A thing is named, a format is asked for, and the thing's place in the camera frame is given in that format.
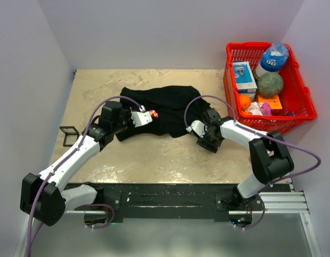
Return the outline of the blue plastic bag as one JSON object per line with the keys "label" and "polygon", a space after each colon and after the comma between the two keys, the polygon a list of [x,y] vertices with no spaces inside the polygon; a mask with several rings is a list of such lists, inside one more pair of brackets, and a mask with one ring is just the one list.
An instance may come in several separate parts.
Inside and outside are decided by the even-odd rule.
{"label": "blue plastic bag", "polygon": [[279,72],[285,65],[288,57],[289,51],[282,42],[277,41],[272,43],[260,58],[254,70],[254,76],[256,79],[259,79],[268,72]]}

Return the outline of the blue white box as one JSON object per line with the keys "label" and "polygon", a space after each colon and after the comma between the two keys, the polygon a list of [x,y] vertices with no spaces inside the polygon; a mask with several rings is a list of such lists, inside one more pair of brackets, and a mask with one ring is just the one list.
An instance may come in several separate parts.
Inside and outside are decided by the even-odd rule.
{"label": "blue white box", "polygon": [[233,71],[239,94],[245,94],[253,101],[258,87],[249,62],[233,62]]}

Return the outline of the orange box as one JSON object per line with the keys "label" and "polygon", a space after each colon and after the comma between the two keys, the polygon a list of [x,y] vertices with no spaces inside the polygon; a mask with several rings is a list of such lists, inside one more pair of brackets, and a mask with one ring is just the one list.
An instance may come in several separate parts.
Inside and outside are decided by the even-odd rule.
{"label": "orange box", "polygon": [[260,106],[262,106],[264,103],[268,103],[272,110],[282,110],[282,104],[278,95],[273,97],[264,97],[257,93],[255,100]]}

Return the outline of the aluminium rail frame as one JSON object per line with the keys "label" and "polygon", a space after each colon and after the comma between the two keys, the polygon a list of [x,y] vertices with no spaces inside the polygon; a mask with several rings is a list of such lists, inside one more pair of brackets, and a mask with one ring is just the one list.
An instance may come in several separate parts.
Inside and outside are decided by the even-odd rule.
{"label": "aluminium rail frame", "polygon": [[[84,183],[68,182],[66,189],[69,190],[76,188],[82,184]],[[245,213],[237,213],[235,211],[231,211],[229,212],[229,221],[224,223],[230,224],[233,227],[244,231],[259,225],[266,214],[298,214],[300,215],[303,223],[303,229],[308,239],[309,248],[311,249],[313,255],[317,254],[318,249],[313,244],[313,231],[308,227],[309,208],[303,192],[296,192],[291,184],[277,184],[273,187],[267,187],[263,189],[255,196],[259,197],[259,203],[263,208],[261,211],[254,211],[252,209],[247,209]],[[114,222],[114,209],[107,204],[105,205],[106,208],[81,206],[74,210],[65,212],[63,216],[70,212],[83,213],[85,216],[86,226],[92,230],[104,228],[112,223],[120,223]],[[34,221],[33,226],[29,226],[28,219],[29,216],[27,214],[24,256],[31,256],[32,245],[35,237],[40,228],[45,225],[39,221]]]}

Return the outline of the orange fruit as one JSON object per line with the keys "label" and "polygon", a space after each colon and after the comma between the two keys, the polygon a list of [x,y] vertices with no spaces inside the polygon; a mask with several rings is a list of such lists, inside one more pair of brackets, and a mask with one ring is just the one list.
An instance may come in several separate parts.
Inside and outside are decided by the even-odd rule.
{"label": "orange fruit", "polygon": [[252,100],[251,98],[246,94],[240,94],[239,95],[239,102],[240,107],[242,111],[247,111],[249,107],[251,106]]}

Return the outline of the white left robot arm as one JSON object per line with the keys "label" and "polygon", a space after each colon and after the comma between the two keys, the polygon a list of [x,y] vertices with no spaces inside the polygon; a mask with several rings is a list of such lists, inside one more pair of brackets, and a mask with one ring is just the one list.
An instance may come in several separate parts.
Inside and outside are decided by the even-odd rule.
{"label": "white left robot arm", "polygon": [[112,97],[100,103],[100,115],[91,114],[83,133],[74,145],[58,160],[38,174],[27,174],[22,180],[20,209],[28,214],[28,225],[39,221],[47,226],[56,224],[63,214],[81,206],[92,210],[106,208],[104,190],[93,183],[66,189],[71,178],[95,155],[100,153],[114,136],[128,127],[141,125],[148,116],[142,105],[139,110],[126,109]]}

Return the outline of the green round melon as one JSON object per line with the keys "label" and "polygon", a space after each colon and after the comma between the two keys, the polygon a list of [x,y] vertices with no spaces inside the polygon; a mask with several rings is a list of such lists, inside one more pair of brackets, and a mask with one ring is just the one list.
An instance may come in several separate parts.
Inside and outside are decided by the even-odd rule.
{"label": "green round melon", "polygon": [[266,98],[274,97],[281,93],[284,81],[280,74],[268,72],[257,80],[258,93]]}

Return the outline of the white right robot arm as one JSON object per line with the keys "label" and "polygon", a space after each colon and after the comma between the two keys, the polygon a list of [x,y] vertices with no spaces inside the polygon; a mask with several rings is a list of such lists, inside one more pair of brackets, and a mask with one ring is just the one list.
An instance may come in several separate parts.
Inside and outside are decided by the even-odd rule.
{"label": "white right robot arm", "polygon": [[215,109],[203,113],[203,120],[195,120],[190,128],[197,136],[197,144],[216,153],[225,139],[232,140],[249,150],[252,174],[232,190],[230,208],[245,210],[260,190],[273,180],[290,173],[294,162],[279,132],[252,130],[232,117],[222,118]]}

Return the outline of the pink small package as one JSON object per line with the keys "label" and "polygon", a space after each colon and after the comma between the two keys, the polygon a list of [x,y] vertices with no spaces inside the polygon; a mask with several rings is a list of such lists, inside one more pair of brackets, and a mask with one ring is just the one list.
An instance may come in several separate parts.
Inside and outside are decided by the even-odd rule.
{"label": "pink small package", "polygon": [[272,115],[272,107],[268,102],[259,103],[259,108],[263,116]]}

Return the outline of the black garment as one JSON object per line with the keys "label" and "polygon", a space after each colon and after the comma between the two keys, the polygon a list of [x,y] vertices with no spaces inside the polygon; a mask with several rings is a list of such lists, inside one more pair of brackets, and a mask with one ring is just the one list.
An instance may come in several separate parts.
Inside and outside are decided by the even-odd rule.
{"label": "black garment", "polygon": [[192,86],[165,86],[148,90],[133,90],[124,87],[120,93],[143,105],[147,111],[154,110],[158,117],[150,124],[141,127],[129,127],[116,134],[119,141],[124,141],[138,134],[153,134],[161,136],[169,134],[173,138],[186,135],[184,119],[190,125],[195,120],[202,120],[204,111],[210,109],[210,103],[198,99],[192,103],[184,115],[189,102],[200,96],[199,91]]}

